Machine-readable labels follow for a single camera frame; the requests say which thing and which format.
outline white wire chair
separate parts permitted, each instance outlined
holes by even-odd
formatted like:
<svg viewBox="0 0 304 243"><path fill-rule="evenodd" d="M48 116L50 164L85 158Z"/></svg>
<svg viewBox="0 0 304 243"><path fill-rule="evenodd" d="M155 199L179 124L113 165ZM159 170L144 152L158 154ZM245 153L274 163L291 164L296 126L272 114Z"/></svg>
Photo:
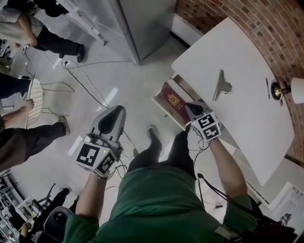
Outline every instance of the white wire chair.
<svg viewBox="0 0 304 243"><path fill-rule="evenodd" d="M27 120L26 120L26 129L29 128L29 126L33 125L36 123L42 113L45 114L53 114L56 116L69 116L66 114L58 114L54 113L50 108L44 108L43 103L44 103L44 95L45 91L61 91L61 92L75 92L74 89L69 86L68 84L64 82L57 82L53 84L65 84L68 86L71 90L54 90L54 89L45 89L45 85L51 85L51 84L41 84L38 79L33 77L33 80L31 81L29 88L28 88L28 97L27 99L32 99L34 101L34 108L27 114Z"/></svg>

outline brick wall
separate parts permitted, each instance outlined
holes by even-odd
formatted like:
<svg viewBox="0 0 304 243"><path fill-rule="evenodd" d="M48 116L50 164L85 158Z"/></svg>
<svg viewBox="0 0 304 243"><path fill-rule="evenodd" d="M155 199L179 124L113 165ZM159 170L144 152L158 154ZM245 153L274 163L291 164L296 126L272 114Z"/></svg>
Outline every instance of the brick wall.
<svg viewBox="0 0 304 243"><path fill-rule="evenodd" d="M304 78L304 10L296 0L178 0L176 12L204 34L231 17L280 84ZM286 102L295 132L287 157L304 167L304 105L294 104L291 95Z"/></svg>

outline white floor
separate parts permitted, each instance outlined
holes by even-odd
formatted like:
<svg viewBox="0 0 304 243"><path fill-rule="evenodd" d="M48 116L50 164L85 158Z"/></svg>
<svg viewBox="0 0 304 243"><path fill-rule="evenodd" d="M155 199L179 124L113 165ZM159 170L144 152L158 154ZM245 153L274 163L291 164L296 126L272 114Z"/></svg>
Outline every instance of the white floor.
<svg viewBox="0 0 304 243"><path fill-rule="evenodd" d="M117 55L107 46L103 47L91 36L70 24L67 20L59 18L49 18L44 14L39 17L50 30L62 37L69 38L85 44L88 49L88 59L84 64L95 62L128 61ZM151 101L155 95L172 75L172 62L181 55L186 48L177 40L170 38L168 42L156 53L147 58L141 66L135 66L131 62L104 63L88 65L81 68L91 79L93 84L100 91L105 99L111 94L115 94L109 102L110 106L123 105L127 110L125 131L136 145L139 151L148 147L149 141L146 136L148 125L154 124L160 131L163 147L170 147L174 136L180 131L177 125L165 118L164 113ZM69 136L60 138L52 143L43 152L31 157L26 163L14 167L12 174L19 182L18 187L24 196L33 196L41 199L46 196L53 183L56 183L52 196L56 195L61 187L70 187L73 192L68 196L65 206L70 206L83 189L88 173L76 165L74 160L67 155L68 150L73 145L78 136L84 136L93 122L93 119L100 111L100 105L94 101L86 91L76 82L76 80L61 67L54 67L48 58L55 63L58 56L30 48L27 51L30 59L28 70L35 74L35 77L43 84L66 82L75 89L75 93L46 92L44 107L50 107L57 113L69 114L67 118L72 133ZM18 51L16 61L13 66L12 75L27 75L25 56L21 50ZM75 57L66 56L64 60L76 62ZM102 98L89 83L85 74L77 69L72 72L82 82L83 85L99 100ZM61 84L53 85L56 88L64 88ZM52 124L56 122L53 115L43 114L34 126L42 124ZM126 149L125 156L132 157L133 146L123 135L120 139ZM189 138L190 150L198 150L198 138L191 133ZM197 152L192 151L194 158ZM128 165L132 158L122 158ZM197 160L196 171L206 175L210 183L218 185L219 178L215 167L215 161L210 150L203 152ZM107 187L119 185L118 175L108 181ZM208 203L218 203L219 199L202 184L204 200ZM118 188L113 187L106 191L103 216L101 222L105 222L115 203ZM224 210L213 211L214 205L205 203L207 211L218 214L222 218Z"/></svg>

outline red book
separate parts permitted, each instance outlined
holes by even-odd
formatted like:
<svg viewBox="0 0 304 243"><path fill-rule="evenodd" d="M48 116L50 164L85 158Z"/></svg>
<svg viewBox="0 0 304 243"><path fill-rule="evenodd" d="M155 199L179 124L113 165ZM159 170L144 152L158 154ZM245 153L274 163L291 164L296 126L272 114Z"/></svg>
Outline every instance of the red book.
<svg viewBox="0 0 304 243"><path fill-rule="evenodd" d="M168 85L167 82L163 85L161 96L184 120L190 122L189 115L186 111L186 102Z"/></svg>

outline metal clip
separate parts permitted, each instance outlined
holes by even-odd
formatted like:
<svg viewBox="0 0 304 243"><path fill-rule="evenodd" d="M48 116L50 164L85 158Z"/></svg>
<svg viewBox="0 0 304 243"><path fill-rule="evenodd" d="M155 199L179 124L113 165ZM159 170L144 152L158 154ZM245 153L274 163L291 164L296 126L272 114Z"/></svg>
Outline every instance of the metal clip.
<svg viewBox="0 0 304 243"><path fill-rule="evenodd" d="M232 90L232 86L230 83L225 82L224 71L221 70L219 73L219 77L218 77L218 84L217 84L217 87L215 89L215 93L213 96L213 101L216 101L218 99L219 94L221 92L226 94L226 93L229 93L231 90Z"/></svg>

